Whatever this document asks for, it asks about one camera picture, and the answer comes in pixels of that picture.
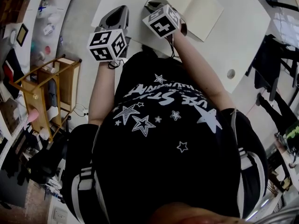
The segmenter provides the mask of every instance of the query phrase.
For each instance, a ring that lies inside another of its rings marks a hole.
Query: star print
[[[163,81],[167,81],[167,80],[165,80],[165,79],[162,78],[162,75],[157,76],[157,75],[155,74],[155,76],[156,76],[156,79],[155,79],[154,82],[160,82],[161,84],[163,84]]]
[[[170,116],[170,118],[173,118],[175,121],[177,121],[181,117],[179,115],[179,112],[172,111],[172,115]]]
[[[132,116],[132,117],[136,121],[136,124],[135,124],[134,128],[132,129],[132,132],[136,131],[136,130],[140,130],[143,133],[143,135],[146,137],[146,136],[148,136],[149,128],[156,127],[152,123],[149,122],[149,115],[144,117],[143,119],[138,118],[136,116]]]
[[[160,116],[158,116],[158,117],[155,117],[155,120],[156,120],[156,123],[161,123],[161,118],[160,118]]]
[[[123,106],[122,112],[120,112],[118,115],[116,115],[113,119],[116,119],[116,118],[122,116],[123,125],[126,125],[131,114],[140,114],[137,110],[134,110],[135,105],[136,104],[131,105],[129,108]]]
[[[187,148],[187,142],[183,143],[183,142],[179,142],[179,146],[177,146],[177,149],[179,149],[182,152],[184,152],[185,150],[188,150]]]
[[[194,107],[201,114],[200,119],[197,121],[198,124],[206,123],[213,133],[216,133],[217,126],[220,129],[222,129],[222,126],[216,119],[216,110],[215,109],[212,109],[209,112],[207,112],[204,109],[198,107],[197,105],[195,105]]]
[[[116,110],[118,110],[119,107],[115,107],[113,110],[112,110],[112,113],[114,113]]]
[[[141,106],[144,106],[143,103],[138,102],[138,107],[140,108]]]

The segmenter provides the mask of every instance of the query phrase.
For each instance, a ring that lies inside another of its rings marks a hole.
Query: wooden cart
[[[33,69],[19,80],[9,82],[12,86],[23,92],[28,113],[33,109],[38,110],[39,116],[36,120],[31,122],[32,128],[38,133],[43,128],[47,129],[50,134],[49,141],[53,141],[54,136],[76,106],[78,74],[81,62],[82,60],[73,61],[66,59],[65,55],[62,55],[59,58]],[[52,67],[58,71],[52,74],[44,70],[43,67],[48,64],[52,64]],[[37,74],[37,83],[30,81],[30,74]],[[52,79],[56,82],[57,87],[58,115],[52,120],[48,120],[47,109],[49,109],[49,94],[47,83]],[[61,118],[61,110],[68,112],[64,119]],[[50,121],[57,126],[53,134],[50,129]]]

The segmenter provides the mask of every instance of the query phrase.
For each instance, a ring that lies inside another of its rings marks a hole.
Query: framed picture
[[[21,28],[19,30],[19,34],[17,36],[17,42],[19,43],[20,46],[23,45],[24,43],[24,40],[27,36],[27,33],[28,33],[28,29],[27,27],[24,25],[24,23],[21,25]]]

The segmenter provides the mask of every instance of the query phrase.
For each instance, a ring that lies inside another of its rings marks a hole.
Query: white cube
[[[143,19],[160,39],[179,29],[180,16],[168,4]]]
[[[91,33],[87,49],[96,61],[116,61],[127,43],[122,29]]]

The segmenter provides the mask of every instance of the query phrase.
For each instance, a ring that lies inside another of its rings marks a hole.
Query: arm
[[[101,125],[114,106],[115,70],[108,63],[100,63],[89,103],[88,123]]]
[[[235,108],[220,79],[200,53],[181,32],[174,35],[174,47],[195,83],[208,95],[218,109]]]

